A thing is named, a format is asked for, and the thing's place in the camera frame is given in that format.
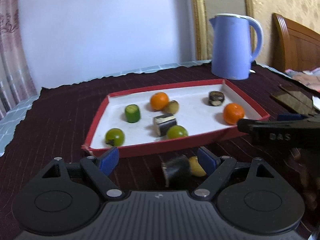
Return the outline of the small yellow fruit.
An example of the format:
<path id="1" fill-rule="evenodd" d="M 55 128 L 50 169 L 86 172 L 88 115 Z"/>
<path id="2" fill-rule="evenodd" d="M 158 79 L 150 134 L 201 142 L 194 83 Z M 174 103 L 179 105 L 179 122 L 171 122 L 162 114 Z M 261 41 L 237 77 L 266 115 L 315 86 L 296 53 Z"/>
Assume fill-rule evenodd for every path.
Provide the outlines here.
<path id="1" fill-rule="evenodd" d="M 199 164 L 196 156 L 190 157 L 188 160 L 189 160 L 191 175 L 196 177 L 204 177 L 207 175 L 204 169 Z"/>
<path id="2" fill-rule="evenodd" d="M 176 114 L 180 106 L 176 100 L 170 101 L 163 109 L 165 113 Z"/>

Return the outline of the orange mandarin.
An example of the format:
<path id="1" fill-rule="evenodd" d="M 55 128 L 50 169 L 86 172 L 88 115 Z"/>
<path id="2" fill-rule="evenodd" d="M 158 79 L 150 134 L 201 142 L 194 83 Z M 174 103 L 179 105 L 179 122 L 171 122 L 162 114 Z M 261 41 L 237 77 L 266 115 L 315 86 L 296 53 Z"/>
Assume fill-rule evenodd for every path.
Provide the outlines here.
<path id="1" fill-rule="evenodd" d="M 223 119 L 229 125 L 236 125 L 244 116 L 245 110 L 237 103 L 229 103 L 223 109 Z"/>

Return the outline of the green tomato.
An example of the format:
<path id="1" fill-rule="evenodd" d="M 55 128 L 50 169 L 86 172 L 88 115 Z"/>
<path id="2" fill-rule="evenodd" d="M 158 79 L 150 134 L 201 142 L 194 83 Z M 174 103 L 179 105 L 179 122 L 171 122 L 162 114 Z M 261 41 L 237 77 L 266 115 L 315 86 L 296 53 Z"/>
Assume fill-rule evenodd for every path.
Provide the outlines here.
<path id="1" fill-rule="evenodd" d="M 124 143 L 124 140 L 124 132 L 119 128 L 109 129 L 105 134 L 105 143 L 110 146 L 121 146 Z"/>
<path id="2" fill-rule="evenodd" d="M 168 139 L 187 137 L 188 131 L 183 126 L 174 125 L 168 129 L 166 136 Z"/>

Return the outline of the bitten eggplant piece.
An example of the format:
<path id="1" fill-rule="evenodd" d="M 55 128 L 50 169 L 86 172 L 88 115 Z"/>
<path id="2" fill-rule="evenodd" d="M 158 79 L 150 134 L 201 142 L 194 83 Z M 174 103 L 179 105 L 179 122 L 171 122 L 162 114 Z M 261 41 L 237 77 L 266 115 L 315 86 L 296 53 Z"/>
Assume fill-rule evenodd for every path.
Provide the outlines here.
<path id="1" fill-rule="evenodd" d="M 174 157 L 167 162 L 161 163 L 165 187 L 171 187 L 181 183 L 182 179 L 190 176 L 189 159 L 185 155 Z"/>

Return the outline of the dark brown round fruit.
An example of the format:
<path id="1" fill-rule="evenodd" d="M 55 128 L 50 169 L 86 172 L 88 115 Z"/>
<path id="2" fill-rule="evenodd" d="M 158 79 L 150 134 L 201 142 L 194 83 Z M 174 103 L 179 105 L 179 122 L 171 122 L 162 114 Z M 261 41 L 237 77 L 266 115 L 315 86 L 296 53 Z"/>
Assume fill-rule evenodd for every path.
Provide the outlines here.
<path id="1" fill-rule="evenodd" d="M 225 100 L 225 95 L 220 91 L 211 91 L 208 95 L 208 102 L 211 106 L 220 106 Z"/>

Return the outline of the green cucumber piece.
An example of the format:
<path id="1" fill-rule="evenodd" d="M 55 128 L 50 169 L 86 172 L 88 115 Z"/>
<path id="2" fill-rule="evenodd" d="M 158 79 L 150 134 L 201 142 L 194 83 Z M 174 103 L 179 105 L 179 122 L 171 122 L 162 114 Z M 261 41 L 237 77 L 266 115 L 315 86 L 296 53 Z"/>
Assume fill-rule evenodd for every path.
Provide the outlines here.
<path id="1" fill-rule="evenodd" d="M 140 109 L 137 105 L 131 104 L 125 107 L 126 120 L 129 123 L 135 123 L 140 120 Z"/>

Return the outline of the dark eggplant piece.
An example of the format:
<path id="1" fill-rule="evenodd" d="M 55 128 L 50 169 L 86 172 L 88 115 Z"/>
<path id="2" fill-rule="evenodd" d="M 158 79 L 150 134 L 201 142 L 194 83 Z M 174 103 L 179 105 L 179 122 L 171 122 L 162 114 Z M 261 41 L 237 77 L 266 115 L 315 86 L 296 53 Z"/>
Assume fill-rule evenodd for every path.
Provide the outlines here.
<path id="1" fill-rule="evenodd" d="M 176 118 L 171 113 L 166 113 L 153 118 L 153 125 L 159 137 L 165 136 L 169 128 L 177 125 Z"/>

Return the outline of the large orange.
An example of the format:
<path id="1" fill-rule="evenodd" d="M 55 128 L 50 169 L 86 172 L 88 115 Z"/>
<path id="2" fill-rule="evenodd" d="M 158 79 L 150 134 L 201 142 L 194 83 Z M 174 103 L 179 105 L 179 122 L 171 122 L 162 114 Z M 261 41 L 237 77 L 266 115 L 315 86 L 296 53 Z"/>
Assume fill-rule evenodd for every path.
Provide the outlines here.
<path id="1" fill-rule="evenodd" d="M 158 92 L 153 94 L 150 98 L 150 106 L 155 111 L 161 111 L 169 103 L 169 97 L 165 92 Z"/>

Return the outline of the dark maroon striped cloth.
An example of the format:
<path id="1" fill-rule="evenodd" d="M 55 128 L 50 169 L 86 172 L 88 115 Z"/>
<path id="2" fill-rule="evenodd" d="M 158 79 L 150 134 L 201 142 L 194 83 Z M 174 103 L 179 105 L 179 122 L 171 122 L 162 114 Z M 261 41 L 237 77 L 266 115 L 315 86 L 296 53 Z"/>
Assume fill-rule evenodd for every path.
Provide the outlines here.
<path id="1" fill-rule="evenodd" d="M 266 68 L 256 65 L 253 69 L 256 73 L 251 74 L 247 80 L 231 82 L 259 103 L 269 113 L 270 120 L 289 111 L 271 98 L 271 94 L 281 90 L 279 85 L 291 85 L 308 96 L 319 96 L 316 91 Z M 54 157 L 63 157 L 65 162 L 79 162 L 86 157 L 81 145 L 107 94 L 139 87 L 209 79 L 217 77 L 211 74 L 210 64 L 202 64 L 151 74 L 103 77 L 55 89 L 43 88 L 38 100 L 27 111 L 25 119 L 16 126 L 14 138 L 1 157 L 1 239 L 14 239 L 21 231 L 11 206 L 29 180 Z M 122 190 L 166 189 L 161 181 L 161 162 L 181 154 L 192 157 L 196 155 L 197 148 L 120 159 L 111 179 Z M 290 165 L 288 149 L 276 151 L 276 148 L 269 150 L 260 147 L 253 143 L 249 135 L 209 144 L 206 148 L 217 156 L 231 155 L 243 162 L 261 157 L 300 193 L 299 174 Z M 319 226 L 319 220 L 310 217 L 308 208 L 302 221 L 298 229 L 302 236 L 309 237 L 310 231 Z"/>

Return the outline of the wooden chair back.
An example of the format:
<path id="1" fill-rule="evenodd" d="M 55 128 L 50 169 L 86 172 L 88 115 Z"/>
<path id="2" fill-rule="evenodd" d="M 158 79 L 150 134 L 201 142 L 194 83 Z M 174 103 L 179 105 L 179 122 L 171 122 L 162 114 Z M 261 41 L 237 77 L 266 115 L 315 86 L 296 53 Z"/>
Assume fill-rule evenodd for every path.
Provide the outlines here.
<path id="1" fill-rule="evenodd" d="M 302 72 L 319 67 L 319 34 L 280 14 L 272 14 L 276 36 L 272 67 Z"/>

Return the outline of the red shallow cardboard tray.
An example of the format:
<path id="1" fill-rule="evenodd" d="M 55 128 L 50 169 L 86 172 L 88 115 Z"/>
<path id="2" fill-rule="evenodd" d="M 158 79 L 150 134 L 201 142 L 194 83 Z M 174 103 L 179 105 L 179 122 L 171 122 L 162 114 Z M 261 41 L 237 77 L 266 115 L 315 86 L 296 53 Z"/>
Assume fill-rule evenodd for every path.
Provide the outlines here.
<path id="1" fill-rule="evenodd" d="M 211 106 L 208 95 L 220 91 L 225 100 L 220 106 Z M 153 118 L 163 113 L 154 111 L 150 98 L 157 92 L 165 92 L 169 99 L 179 103 L 174 115 L 177 124 L 188 131 L 188 136 L 169 140 L 159 137 Z M 242 136 L 236 126 L 223 119 L 223 109 L 229 103 L 237 103 L 245 110 L 245 117 L 268 120 L 270 115 L 250 96 L 225 79 L 211 79 L 171 83 L 110 93 L 100 104 L 81 148 L 96 157 L 109 149 L 105 134 L 109 129 L 119 128 L 124 132 L 124 143 L 119 147 L 122 158 L 177 151 L 184 148 L 204 146 L 221 140 Z M 135 104 L 140 109 L 140 120 L 129 123 L 125 107 Z"/>

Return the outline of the blue electric kettle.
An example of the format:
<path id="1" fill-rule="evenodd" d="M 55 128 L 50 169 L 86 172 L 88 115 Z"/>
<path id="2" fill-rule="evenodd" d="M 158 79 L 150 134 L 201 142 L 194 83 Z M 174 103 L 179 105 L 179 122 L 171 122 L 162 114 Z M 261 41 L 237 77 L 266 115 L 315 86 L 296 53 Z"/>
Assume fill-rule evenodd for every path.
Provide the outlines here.
<path id="1" fill-rule="evenodd" d="M 249 77 L 251 63 L 263 47 L 263 29 L 254 18 L 216 14 L 209 20 L 214 31 L 212 74 L 230 80 Z"/>

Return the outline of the pink patterned curtain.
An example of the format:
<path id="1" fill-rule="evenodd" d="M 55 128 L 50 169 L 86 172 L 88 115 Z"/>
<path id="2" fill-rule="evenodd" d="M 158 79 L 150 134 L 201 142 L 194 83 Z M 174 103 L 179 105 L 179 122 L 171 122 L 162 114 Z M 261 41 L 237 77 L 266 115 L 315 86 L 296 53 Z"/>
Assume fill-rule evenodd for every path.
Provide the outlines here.
<path id="1" fill-rule="evenodd" d="M 22 47 L 18 0 L 1 0 L 1 118 L 36 94 Z"/>

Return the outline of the gold framed headboard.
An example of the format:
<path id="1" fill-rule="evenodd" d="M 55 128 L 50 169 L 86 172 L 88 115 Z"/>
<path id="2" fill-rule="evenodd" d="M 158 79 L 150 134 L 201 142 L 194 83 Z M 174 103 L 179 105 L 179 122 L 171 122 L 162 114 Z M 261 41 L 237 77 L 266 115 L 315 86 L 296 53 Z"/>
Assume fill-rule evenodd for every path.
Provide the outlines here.
<path id="1" fill-rule="evenodd" d="M 278 13 L 319 32 L 319 0 L 191 0 L 191 15 L 195 43 L 195 58 L 212 57 L 213 31 L 208 20 L 218 13 L 247 15 L 261 23 L 264 32 L 263 49 L 259 63 L 271 65 L 274 39 L 272 14 Z"/>

